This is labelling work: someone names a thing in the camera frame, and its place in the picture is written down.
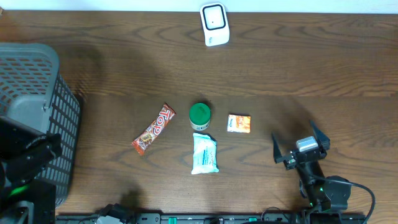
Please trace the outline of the orange Kleenex tissue pack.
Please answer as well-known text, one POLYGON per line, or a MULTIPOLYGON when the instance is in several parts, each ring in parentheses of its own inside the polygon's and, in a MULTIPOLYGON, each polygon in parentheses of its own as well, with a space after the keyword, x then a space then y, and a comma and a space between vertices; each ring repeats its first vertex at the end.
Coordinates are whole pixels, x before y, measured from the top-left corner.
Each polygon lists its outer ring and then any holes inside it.
POLYGON ((251 132, 251 117, 229 114, 227 122, 227 132, 231 133, 250 133, 251 132))

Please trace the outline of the teal wet wipes pack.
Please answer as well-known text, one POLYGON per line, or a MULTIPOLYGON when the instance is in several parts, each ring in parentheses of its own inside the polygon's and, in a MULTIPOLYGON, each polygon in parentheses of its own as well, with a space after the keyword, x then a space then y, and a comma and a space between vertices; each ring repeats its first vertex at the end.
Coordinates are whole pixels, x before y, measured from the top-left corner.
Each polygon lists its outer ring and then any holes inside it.
POLYGON ((217 142, 208 134, 193 133, 192 175, 219 172, 216 160, 217 142))

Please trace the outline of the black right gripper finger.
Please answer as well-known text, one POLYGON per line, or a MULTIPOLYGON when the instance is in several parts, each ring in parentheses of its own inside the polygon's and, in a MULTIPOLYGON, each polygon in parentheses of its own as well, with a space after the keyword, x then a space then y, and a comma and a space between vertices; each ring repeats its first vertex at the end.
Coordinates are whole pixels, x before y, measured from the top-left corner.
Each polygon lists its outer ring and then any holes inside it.
POLYGON ((273 142, 273 158, 274 158, 274 162, 276 164, 278 164, 284 160, 284 157, 282 156, 282 154, 280 152, 279 145, 275 138, 275 135, 272 134, 271 136, 272 136, 272 142, 273 142))
POLYGON ((313 133, 315 135, 315 139, 318 145, 325 151, 330 149, 330 138, 327 137, 319 128, 316 126, 314 121, 310 120, 310 125, 313 129, 313 133))

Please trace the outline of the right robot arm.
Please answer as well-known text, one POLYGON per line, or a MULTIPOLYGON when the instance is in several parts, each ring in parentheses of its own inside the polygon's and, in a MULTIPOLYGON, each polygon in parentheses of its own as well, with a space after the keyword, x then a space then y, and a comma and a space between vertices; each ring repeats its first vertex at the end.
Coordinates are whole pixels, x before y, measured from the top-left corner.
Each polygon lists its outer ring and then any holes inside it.
POLYGON ((319 161, 326 158, 330 139, 310 122, 313 136, 300 139, 295 149, 282 155, 274 135, 273 156, 275 163, 283 163, 287 170, 298 172, 300 193, 308 199, 310 207, 289 218, 290 223, 342 223, 342 211, 348 208, 353 184, 334 175, 325 177, 319 161))

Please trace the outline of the red Top chocolate bar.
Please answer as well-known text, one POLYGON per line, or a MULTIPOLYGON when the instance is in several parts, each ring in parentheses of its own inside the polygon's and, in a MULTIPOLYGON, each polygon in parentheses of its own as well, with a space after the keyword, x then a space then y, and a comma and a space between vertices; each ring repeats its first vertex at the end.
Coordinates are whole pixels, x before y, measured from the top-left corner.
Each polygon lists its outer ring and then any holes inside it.
POLYGON ((141 156, 144 155, 147 148, 154 142, 174 116, 175 111, 167 103, 164 103, 156 119, 131 143, 138 154, 141 156))

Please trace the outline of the green lid jar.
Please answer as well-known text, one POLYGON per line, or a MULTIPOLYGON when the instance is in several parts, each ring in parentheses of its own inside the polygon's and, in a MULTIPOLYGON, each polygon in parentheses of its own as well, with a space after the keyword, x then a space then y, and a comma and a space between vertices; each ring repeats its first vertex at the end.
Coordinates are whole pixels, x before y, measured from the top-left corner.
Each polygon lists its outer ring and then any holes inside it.
POLYGON ((195 103, 189 111, 189 120, 191 127, 196 131, 205 130, 211 120, 210 107, 204 103, 195 103))

